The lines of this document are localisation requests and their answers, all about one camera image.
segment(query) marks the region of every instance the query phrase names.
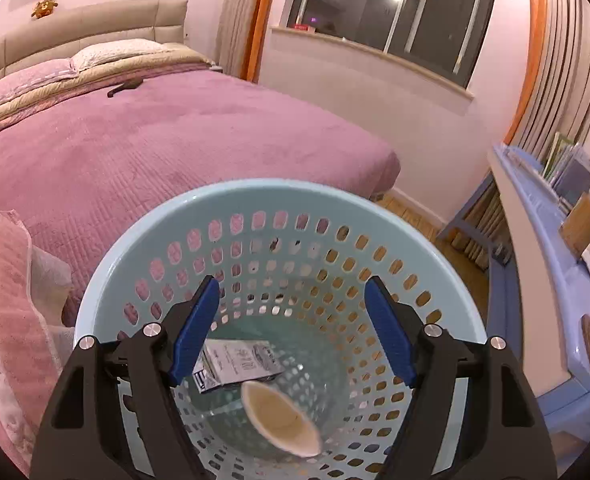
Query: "beige upholstered headboard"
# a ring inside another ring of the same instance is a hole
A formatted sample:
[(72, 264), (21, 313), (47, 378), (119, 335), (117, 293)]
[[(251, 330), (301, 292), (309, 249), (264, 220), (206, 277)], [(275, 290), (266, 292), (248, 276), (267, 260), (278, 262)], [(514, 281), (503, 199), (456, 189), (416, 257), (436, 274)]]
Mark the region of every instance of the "beige upholstered headboard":
[(60, 10), (0, 38), (0, 79), (105, 41), (183, 43), (186, 0), (120, 0)]

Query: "laundry basket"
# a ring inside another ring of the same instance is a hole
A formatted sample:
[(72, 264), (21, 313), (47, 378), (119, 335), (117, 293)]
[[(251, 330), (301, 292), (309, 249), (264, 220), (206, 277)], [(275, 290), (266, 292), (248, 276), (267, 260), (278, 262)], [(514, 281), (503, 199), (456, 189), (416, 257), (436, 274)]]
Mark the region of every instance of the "laundry basket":
[[(220, 286), (208, 337), (268, 340), (286, 368), (272, 384), (305, 410), (324, 441), (317, 457), (287, 455), (252, 427), (239, 386), (199, 394), (189, 377), (174, 399), (204, 467), (222, 480), (377, 475), (411, 392), (392, 373), (366, 312), (370, 276), (455, 338), (486, 341), (465, 286), (416, 230), (354, 195), (284, 180), (203, 187), (143, 217), (93, 275), (75, 341), (134, 334), (189, 299), (208, 274)], [(465, 381), (456, 385), (436, 470), (454, 455)], [(130, 386), (119, 390), (134, 464), (152, 474), (129, 410)]]

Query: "pink bedspread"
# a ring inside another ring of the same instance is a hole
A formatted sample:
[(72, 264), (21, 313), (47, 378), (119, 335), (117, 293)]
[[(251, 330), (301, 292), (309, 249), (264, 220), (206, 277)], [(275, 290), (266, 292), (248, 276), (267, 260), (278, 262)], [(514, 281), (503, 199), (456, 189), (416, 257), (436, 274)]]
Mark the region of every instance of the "pink bedspread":
[(117, 238), (182, 192), (280, 177), (368, 197), (400, 169), (393, 150), (358, 126), (207, 70), (147, 79), (112, 99), (106, 92), (0, 132), (0, 209), (15, 209), (35, 245), (70, 264), (75, 306)]

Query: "window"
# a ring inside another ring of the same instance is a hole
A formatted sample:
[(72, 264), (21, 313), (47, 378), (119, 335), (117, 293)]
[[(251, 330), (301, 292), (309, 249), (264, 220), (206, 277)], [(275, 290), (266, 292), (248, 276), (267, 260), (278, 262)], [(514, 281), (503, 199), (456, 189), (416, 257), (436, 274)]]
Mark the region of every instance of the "window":
[(288, 25), (403, 57), (465, 87), (494, 0), (294, 0)]

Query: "window sill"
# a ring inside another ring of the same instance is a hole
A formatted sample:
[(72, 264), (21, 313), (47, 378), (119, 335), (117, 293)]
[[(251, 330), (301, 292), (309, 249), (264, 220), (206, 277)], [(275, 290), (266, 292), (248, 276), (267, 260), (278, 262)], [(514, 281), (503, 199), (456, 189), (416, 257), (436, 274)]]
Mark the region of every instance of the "window sill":
[(453, 92), (455, 92), (455, 93), (457, 93), (457, 94), (459, 94), (471, 101), (475, 98), (475, 96), (471, 92), (466, 90), (465, 88), (462, 88), (458, 84), (453, 83), (452, 81), (449, 81), (448, 79), (446, 79), (445, 77), (442, 77), (441, 75), (435, 74), (434, 72), (428, 70), (427, 68), (424, 68), (423, 66), (420, 66), (420, 65), (417, 65), (411, 61), (408, 61), (407, 59), (404, 59), (403, 57), (392, 56), (392, 54), (385, 54), (381, 50), (377, 50), (376, 48), (372, 48), (372, 47), (363, 45), (361, 43), (355, 43), (354, 41), (349, 41), (349, 40), (342, 40), (341, 38), (336, 38), (334, 36), (328, 36), (327, 34), (320, 34), (318, 32), (315, 32), (313, 34), (310, 32), (305, 32), (303, 30), (296, 30), (294, 28), (289, 28), (289, 27), (271, 27), (270, 31), (273, 34), (274, 33), (294, 34), (299, 37), (311, 38), (315, 41), (318, 41), (318, 40), (319, 41), (327, 41), (328, 43), (343, 45), (345, 48), (359, 50), (365, 54), (369, 54), (371, 56), (377, 56), (380, 59), (383, 59), (387, 62), (395, 63), (397, 65), (401, 65), (401, 66), (407, 68), (408, 70), (412, 70), (413, 72), (425, 77), (426, 79), (429, 79), (429, 80), (439, 84), (440, 86), (443, 86), (444, 88), (452, 90)]

